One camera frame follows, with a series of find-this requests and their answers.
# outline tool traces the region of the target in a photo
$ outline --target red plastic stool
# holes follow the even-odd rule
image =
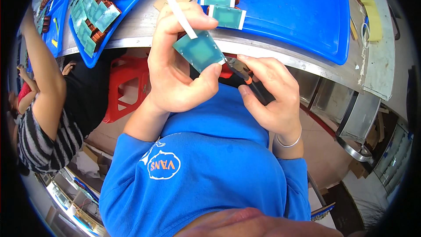
[[[123,65],[111,68],[109,76],[108,109],[102,120],[104,123],[112,123],[123,116],[136,110],[146,97],[146,87],[149,79],[148,58],[137,58],[123,55],[112,62],[125,61]],[[119,86],[132,79],[139,78],[139,90],[137,101],[128,104],[119,100],[122,97]],[[118,110],[118,105],[124,106],[123,110]]]

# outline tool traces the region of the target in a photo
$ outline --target white cable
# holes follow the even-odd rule
[[[366,25],[366,30],[367,30],[367,33],[368,33],[368,38],[370,38],[370,28],[368,27],[368,24],[367,23],[363,23],[361,25],[361,42],[362,42],[362,46],[364,47],[364,49],[368,49],[368,40],[366,40],[366,38],[362,34],[362,30],[364,29],[364,25]]]
[[[167,0],[168,4],[170,5],[171,10],[173,11],[174,15],[176,16],[178,22],[183,27],[183,29],[186,31],[187,35],[189,35],[190,39],[196,39],[197,35],[190,26],[189,22],[186,19],[186,16],[184,16],[180,6],[176,2],[176,0]]]

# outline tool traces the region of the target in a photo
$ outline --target left hand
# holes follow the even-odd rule
[[[24,78],[25,76],[28,76],[28,74],[26,72],[26,68],[22,64],[19,64],[18,68],[19,68],[19,76],[20,77]]]
[[[218,21],[203,13],[197,3],[180,2],[180,8],[194,29],[209,30]],[[184,112],[209,100],[218,92],[222,66],[212,64],[192,80],[188,62],[173,48],[177,34],[184,31],[169,6],[162,9],[154,33],[148,67],[150,101],[161,112]]]
[[[61,72],[61,74],[64,75],[69,75],[69,72],[71,71],[71,69],[73,69],[73,66],[76,65],[76,62],[69,62],[63,69],[63,71]]]

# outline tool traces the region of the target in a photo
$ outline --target woman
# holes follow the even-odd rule
[[[194,29],[218,25],[196,3],[180,7]],[[238,55],[276,98],[263,106],[247,86],[219,84],[219,64],[189,78],[172,47],[182,31],[163,8],[148,58],[152,90],[119,137],[101,190],[108,233],[341,236],[309,221],[298,84],[287,68]],[[268,130],[280,143],[273,153]]]
[[[14,135],[19,161],[37,173],[65,167],[82,147],[83,139],[95,129],[108,107],[111,61],[125,53],[110,50],[88,69],[79,54],[71,61],[68,75],[60,72],[54,56],[35,28],[32,11],[21,24],[28,56],[39,93],[24,112]]]
[[[76,65],[75,62],[70,62],[67,64],[61,74],[68,75],[73,66]],[[29,78],[26,69],[22,64],[18,66],[19,68],[19,76],[24,80],[24,84],[19,92],[18,96],[16,96],[15,92],[9,92],[9,104],[10,104],[10,111],[15,111],[18,114],[23,114],[29,105],[32,103],[32,100],[35,98],[37,93],[39,93],[39,89],[37,83]]]

